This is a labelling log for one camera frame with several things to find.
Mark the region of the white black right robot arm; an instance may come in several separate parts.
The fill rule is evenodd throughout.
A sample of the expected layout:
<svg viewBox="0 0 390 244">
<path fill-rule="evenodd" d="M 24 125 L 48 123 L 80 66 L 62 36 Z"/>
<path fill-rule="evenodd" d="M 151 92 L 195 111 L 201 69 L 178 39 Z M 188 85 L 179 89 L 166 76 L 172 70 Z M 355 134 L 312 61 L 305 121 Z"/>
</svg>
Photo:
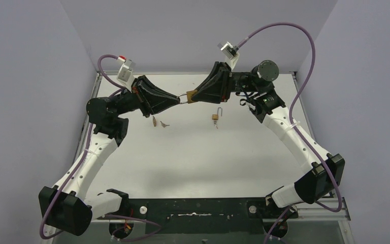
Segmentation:
<svg viewBox="0 0 390 244">
<path fill-rule="evenodd" d="M 225 62 L 215 62 L 207 78 L 190 96 L 193 102 L 219 104 L 231 93 L 243 96 L 257 120 L 269 128 L 296 159 L 303 176 L 266 196 L 265 209 L 272 217 L 280 216 L 285 207 L 305 202 L 313 204 L 336 189 L 341 182 L 345 161 L 322 148 L 289 114 L 285 102 L 277 95 L 273 81 L 278 66 L 265 60 L 250 72 L 234 72 Z"/>
</svg>

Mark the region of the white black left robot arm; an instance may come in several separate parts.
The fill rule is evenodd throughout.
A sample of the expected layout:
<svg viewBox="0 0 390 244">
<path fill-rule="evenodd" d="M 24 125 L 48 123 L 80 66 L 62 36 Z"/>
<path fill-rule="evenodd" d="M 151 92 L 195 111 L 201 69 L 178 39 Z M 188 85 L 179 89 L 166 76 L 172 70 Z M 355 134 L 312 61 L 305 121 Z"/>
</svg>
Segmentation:
<svg viewBox="0 0 390 244">
<path fill-rule="evenodd" d="M 120 115 L 140 110 L 149 117 L 180 103 L 179 96 L 158 88 L 144 75 L 118 93 L 90 99 L 86 104 L 90 126 L 84 151 L 53 187 L 43 187 L 39 193 L 43 216 L 40 237 L 51 239 L 64 231 L 79 236 L 92 220 L 109 212 L 118 217 L 127 215 L 130 203 L 121 197 L 86 199 L 97 173 L 127 135 L 129 120 Z"/>
</svg>

